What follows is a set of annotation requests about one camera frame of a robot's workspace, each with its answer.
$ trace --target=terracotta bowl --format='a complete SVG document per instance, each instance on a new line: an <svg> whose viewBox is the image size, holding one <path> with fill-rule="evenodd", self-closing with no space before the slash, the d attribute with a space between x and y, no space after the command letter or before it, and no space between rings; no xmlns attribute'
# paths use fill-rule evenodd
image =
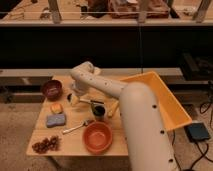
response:
<svg viewBox="0 0 213 171"><path fill-rule="evenodd" d="M62 95L62 84L58 80L50 80L41 87L41 92L50 101L59 99Z"/></svg>
<svg viewBox="0 0 213 171"><path fill-rule="evenodd" d="M104 122L93 122L85 128L83 142L91 153L103 153L112 144L112 130Z"/></svg>

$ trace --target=orange sponge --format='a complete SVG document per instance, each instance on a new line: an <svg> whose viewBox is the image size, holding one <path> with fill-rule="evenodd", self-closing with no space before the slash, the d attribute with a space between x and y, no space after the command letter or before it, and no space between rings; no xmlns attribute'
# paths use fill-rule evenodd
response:
<svg viewBox="0 0 213 171"><path fill-rule="evenodd" d="M51 111L54 113L54 114L59 114L59 113L62 113L63 112L63 108L61 106L60 103L53 103L51 106L50 106L50 109Z"/></svg>

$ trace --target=table leg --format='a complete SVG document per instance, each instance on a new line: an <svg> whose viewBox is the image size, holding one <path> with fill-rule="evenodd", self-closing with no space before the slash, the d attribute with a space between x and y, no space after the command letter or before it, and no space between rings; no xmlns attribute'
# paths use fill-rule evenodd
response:
<svg viewBox="0 0 213 171"><path fill-rule="evenodd" d="M45 156L46 159L56 168L56 170L63 170L61 165L52 157L52 156Z"/></svg>

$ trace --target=orange bowl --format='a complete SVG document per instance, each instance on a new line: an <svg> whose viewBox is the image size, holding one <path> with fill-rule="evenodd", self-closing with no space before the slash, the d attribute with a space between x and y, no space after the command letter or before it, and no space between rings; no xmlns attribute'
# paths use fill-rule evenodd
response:
<svg viewBox="0 0 213 171"><path fill-rule="evenodd" d="M104 122L93 122L85 128L83 142L88 151L100 154L112 144L112 130Z"/></svg>

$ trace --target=box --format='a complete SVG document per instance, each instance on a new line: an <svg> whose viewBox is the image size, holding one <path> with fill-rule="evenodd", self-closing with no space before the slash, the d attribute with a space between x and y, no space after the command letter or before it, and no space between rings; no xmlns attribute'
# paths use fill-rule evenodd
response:
<svg viewBox="0 0 213 171"><path fill-rule="evenodd" d="M159 101L159 108L167 131L192 123L191 117L155 72L137 74L121 79L125 82L143 82L150 86Z"/></svg>

